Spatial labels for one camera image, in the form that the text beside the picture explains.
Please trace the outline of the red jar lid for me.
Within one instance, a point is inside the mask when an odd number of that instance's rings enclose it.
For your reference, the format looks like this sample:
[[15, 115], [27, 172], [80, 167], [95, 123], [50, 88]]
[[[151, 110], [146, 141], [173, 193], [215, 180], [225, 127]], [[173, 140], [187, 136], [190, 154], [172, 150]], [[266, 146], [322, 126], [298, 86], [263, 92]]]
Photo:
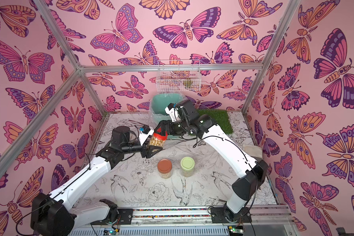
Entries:
[[156, 132], [153, 133], [153, 137], [157, 140], [160, 140], [160, 141], [166, 141], [167, 140], [167, 137], [168, 137], [168, 133], [165, 132], [165, 134], [158, 134]]

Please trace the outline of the clear peanut jar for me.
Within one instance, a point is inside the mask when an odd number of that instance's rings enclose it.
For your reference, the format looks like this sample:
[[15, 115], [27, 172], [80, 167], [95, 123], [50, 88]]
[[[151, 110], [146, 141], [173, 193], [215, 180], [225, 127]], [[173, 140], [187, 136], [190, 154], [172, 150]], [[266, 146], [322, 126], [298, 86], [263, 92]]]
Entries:
[[153, 137], [153, 135], [152, 135], [152, 137], [151, 137], [151, 139], [150, 139], [148, 145], [149, 145], [149, 146], [151, 146], [151, 145], [152, 145], [152, 146], [159, 146], [159, 147], [162, 147], [162, 148], [163, 148], [165, 142], [166, 142], [166, 141], [160, 141], [160, 140], [155, 139], [155, 138]]

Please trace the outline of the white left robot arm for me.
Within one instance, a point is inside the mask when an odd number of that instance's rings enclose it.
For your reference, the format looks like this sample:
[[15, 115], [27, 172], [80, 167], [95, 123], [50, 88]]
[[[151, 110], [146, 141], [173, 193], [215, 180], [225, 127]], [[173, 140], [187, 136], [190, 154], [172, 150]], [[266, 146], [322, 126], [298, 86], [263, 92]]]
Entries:
[[80, 209], [73, 206], [97, 180], [123, 161], [126, 154], [140, 153], [143, 158], [151, 158], [160, 152], [162, 147], [151, 142], [156, 137], [166, 139], [170, 132], [159, 125], [156, 129], [144, 125], [135, 139], [132, 140], [130, 134], [131, 130], [126, 126], [114, 128], [111, 140], [86, 167], [49, 194], [40, 193], [34, 198], [30, 227], [35, 233], [67, 236], [72, 230], [95, 221], [119, 223], [118, 205], [108, 199]]

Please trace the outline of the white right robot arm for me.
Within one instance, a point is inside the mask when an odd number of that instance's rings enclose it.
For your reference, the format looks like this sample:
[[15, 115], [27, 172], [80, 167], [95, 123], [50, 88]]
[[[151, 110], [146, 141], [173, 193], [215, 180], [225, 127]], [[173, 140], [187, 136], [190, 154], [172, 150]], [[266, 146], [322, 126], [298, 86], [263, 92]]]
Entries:
[[232, 167], [238, 179], [232, 184], [233, 193], [224, 205], [224, 216], [236, 222], [247, 215], [246, 205], [265, 181], [268, 165], [256, 160], [236, 145], [222, 130], [218, 122], [207, 114], [200, 115], [193, 103], [186, 99], [170, 103], [165, 108], [170, 116], [160, 121], [155, 133], [160, 135], [193, 134], [214, 148]]

